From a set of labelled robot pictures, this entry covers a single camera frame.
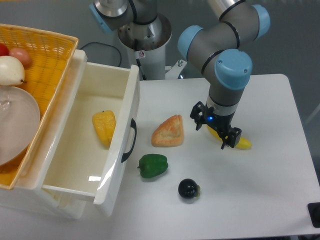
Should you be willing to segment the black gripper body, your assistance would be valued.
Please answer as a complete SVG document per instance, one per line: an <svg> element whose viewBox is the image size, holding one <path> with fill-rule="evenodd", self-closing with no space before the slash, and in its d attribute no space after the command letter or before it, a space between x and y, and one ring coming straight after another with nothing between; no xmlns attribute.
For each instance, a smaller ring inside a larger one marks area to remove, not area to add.
<svg viewBox="0 0 320 240"><path fill-rule="evenodd" d="M232 136L235 130L231 127L231 122L234 114L217 115L210 114L207 116L207 125L213 129L219 137Z"/></svg>

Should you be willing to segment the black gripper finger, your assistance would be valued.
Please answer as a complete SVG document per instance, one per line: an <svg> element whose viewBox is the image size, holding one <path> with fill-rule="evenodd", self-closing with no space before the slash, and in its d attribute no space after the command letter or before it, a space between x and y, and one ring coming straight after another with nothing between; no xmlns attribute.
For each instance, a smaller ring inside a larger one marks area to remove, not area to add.
<svg viewBox="0 0 320 240"><path fill-rule="evenodd" d="M195 130L198 131L202 125L207 124L207 107L198 101L191 110L190 118L193 119L196 127Z"/></svg>
<svg viewBox="0 0 320 240"><path fill-rule="evenodd" d="M238 127L228 127L220 132L220 138L222 140L221 149L226 146L234 148L240 141L242 130Z"/></svg>

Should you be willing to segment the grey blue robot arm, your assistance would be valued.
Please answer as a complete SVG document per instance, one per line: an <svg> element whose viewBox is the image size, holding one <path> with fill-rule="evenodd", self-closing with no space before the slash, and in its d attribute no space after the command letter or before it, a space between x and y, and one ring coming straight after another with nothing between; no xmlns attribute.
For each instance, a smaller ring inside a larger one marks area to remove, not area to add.
<svg viewBox="0 0 320 240"><path fill-rule="evenodd" d="M198 102L190 117L197 128L207 125L223 146L234 148L242 131L232 127L231 121L253 67L251 58L239 48L264 35L271 20L264 7L244 0L211 0L209 5L218 24L211 29L189 26L180 35L177 47L210 84L206 102ZM142 80L165 76L165 57L158 50L169 42L172 28L158 12L155 0L96 0L89 8L103 32L117 31Z"/></svg>

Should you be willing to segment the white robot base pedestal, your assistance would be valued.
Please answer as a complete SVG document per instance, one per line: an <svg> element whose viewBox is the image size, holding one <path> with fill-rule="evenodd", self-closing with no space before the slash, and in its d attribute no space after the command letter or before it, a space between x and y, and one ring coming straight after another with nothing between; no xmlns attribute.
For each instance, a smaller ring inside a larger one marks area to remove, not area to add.
<svg viewBox="0 0 320 240"><path fill-rule="evenodd" d="M126 47L130 65L139 68L139 78L146 80L173 80L182 77L187 66L179 59L173 66L166 65L166 45L172 37L172 26L162 14L149 24L131 22L118 29L118 38Z"/></svg>

